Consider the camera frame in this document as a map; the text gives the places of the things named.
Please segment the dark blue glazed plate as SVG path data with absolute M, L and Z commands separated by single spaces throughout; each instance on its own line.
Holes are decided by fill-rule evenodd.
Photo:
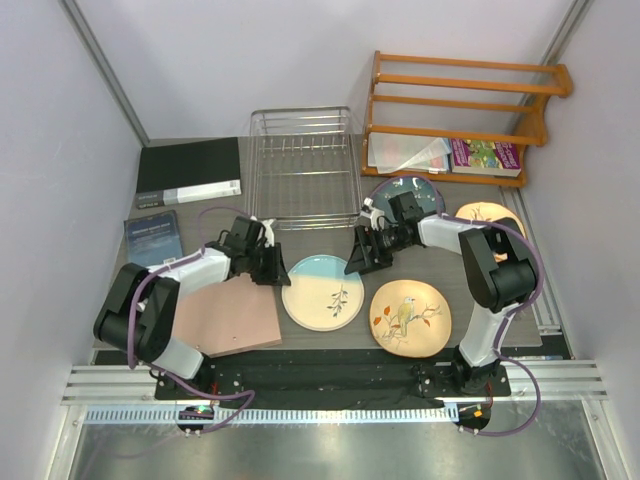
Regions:
M 418 176 L 390 178 L 376 187 L 369 198 L 375 208 L 382 210 L 388 220 L 395 222 L 389 200 L 406 192 L 414 195 L 417 204 L 425 212 L 435 211 L 436 205 L 439 205 L 441 210 L 445 209 L 445 203 L 440 194 L 424 178 Z

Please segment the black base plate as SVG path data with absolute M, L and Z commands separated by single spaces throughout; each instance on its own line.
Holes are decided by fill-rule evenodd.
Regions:
M 455 349 L 434 359 L 395 356 L 385 350 L 265 350 L 205 358 L 184 390 L 217 396 L 254 390 L 261 399 L 269 393 L 289 397 L 308 391 L 358 392 L 382 390 L 409 396 L 507 397 L 511 388 L 498 360 L 475 371 L 462 365 Z

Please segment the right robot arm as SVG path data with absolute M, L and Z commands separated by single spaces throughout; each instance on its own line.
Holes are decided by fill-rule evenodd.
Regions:
M 474 306 L 454 350 L 451 380 L 460 393 L 475 394 L 505 360 L 501 345 L 512 319 L 540 294 L 544 269 L 539 254 L 511 218 L 469 220 L 437 209 L 426 212 L 411 192 L 392 197 L 389 205 L 392 221 L 372 199 L 364 200 L 344 272 L 364 275 L 389 268 L 394 253 L 412 246 L 460 255 Z

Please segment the blue and cream plate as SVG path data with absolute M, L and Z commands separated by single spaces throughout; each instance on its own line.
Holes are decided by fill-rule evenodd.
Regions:
M 315 331 L 341 329 L 356 318 L 365 299 L 357 273 L 345 274 L 346 261 L 332 255 L 313 255 L 297 262 L 288 272 L 291 284 L 281 298 L 289 317 Z

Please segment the dark blue book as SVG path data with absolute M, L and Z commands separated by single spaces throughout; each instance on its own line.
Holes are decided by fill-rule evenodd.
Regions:
M 174 210 L 125 221 L 124 239 L 129 263 L 149 267 L 171 263 L 183 256 Z

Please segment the orange wooden shelf rack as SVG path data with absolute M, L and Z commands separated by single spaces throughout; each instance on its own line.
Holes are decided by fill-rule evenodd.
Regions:
M 373 135 L 508 142 L 523 156 L 549 134 L 545 110 L 574 90 L 563 64 L 533 65 L 382 53 L 373 55 L 360 171 L 377 176 Z

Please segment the small cream bird plate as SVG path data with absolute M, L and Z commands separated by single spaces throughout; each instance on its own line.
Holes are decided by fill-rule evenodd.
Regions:
M 527 233 L 520 218 L 503 205 L 492 202 L 474 202 L 461 206 L 456 214 L 456 218 L 472 222 L 485 221 L 496 223 L 498 220 L 509 218 L 515 222 L 520 234 L 526 238 Z

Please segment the large cream bird plate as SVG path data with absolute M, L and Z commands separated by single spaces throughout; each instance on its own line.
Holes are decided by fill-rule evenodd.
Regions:
M 374 340 L 385 351 L 407 358 L 428 358 L 448 343 L 452 314 L 445 297 L 432 285 L 396 280 L 374 294 L 369 326 Z

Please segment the purple colourful book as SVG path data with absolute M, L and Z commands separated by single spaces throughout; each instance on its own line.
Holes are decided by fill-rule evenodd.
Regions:
M 458 174 L 517 177 L 522 170 L 517 147 L 508 142 L 451 139 L 451 171 Z

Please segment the clear plastic folder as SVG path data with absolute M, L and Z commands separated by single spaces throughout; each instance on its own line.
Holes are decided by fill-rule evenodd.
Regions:
M 446 173 L 451 145 L 441 137 L 371 133 L 368 138 L 368 165 L 379 174 L 404 170 Z

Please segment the pink board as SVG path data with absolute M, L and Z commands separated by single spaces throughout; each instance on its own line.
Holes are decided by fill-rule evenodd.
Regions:
M 282 343 L 274 290 L 243 275 L 178 301 L 172 335 L 209 357 Z

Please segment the black binder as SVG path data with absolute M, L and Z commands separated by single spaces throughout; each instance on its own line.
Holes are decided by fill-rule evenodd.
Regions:
M 178 205 L 242 193 L 236 137 L 141 149 L 134 205 Z

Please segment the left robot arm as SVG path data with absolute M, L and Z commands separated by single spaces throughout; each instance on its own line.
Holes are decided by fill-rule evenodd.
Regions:
M 94 322 L 94 337 L 127 355 L 178 377 L 190 398 L 205 397 L 213 385 L 205 355 L 172 334 L 180 300 L 247 274 L 261 286 L 289 286 L 273 221 L 238 216 L 230 230 L 173 263 L 120 268 Z

